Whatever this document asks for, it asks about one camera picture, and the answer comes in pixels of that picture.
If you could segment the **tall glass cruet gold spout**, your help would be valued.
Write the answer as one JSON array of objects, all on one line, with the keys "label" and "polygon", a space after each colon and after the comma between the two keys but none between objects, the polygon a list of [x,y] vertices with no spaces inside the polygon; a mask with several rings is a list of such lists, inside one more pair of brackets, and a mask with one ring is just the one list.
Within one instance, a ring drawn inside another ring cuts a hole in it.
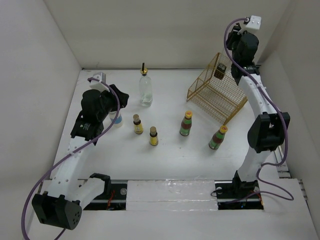
[{"label": "tall glass cruet gold spout", "polygon": [[152,80],[148,76],[148,69],[145,63],[142,63],[141,78],[139,80],[139,92],[140,92],[140,102],[145,107],[150,107],[153,102],[153,91],[152,91]]}]

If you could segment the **short glass cruet gold spout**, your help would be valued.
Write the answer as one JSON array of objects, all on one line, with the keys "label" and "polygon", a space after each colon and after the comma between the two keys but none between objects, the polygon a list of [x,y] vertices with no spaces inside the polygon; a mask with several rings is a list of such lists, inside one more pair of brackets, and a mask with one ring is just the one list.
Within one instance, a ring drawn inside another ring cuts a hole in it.
[{"label": "short glass cruet gold spout", "polygon": [[214,77],[222,80],[225,76],[227,70],[227,66],[221,62],[219,62],[216,66],[215,72],[214,72]]}]

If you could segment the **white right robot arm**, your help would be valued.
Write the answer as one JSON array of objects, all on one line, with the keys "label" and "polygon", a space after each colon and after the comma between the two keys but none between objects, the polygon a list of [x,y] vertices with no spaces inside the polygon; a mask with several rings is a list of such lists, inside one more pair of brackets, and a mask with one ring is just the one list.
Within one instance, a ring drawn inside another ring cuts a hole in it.
[{"label": "white right robot arm", "polygon": [[248,130],[248,152],[241,167],[235,172],[232,183],[223,193],[227,204],[248,200],[254,195],[261,181],[260,173],[264,166],[272,165],[266,159],[278,146],[288,144],[290,115],[282,112],[270,99],[260,72],[254,63],[259,40],[254,31],[259,30],[260,20],[248,17],[233,20],[224,32],[224,50],[231,60],[231,75],[247,97],[253,110],[255,121]]}]

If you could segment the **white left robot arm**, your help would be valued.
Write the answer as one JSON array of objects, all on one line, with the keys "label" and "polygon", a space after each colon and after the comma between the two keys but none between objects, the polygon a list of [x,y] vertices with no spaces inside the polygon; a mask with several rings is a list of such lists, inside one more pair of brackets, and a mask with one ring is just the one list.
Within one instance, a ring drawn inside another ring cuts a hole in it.
[{"label": "white left robot arm", "polygon": [[111,112],[119,114],[128,104],[129,95],[114,84],[101,86],[102,91],[90,89],[82,94],[81,111],[70,133],[66,159],[57,166],[48,188],[32,198],[33,210],[41,224],[73,230],[92,200],[111,194],[111,178],[105,174],[93,173],[86,183],[78,184],[90,153],[107,132],[105,118]]}]

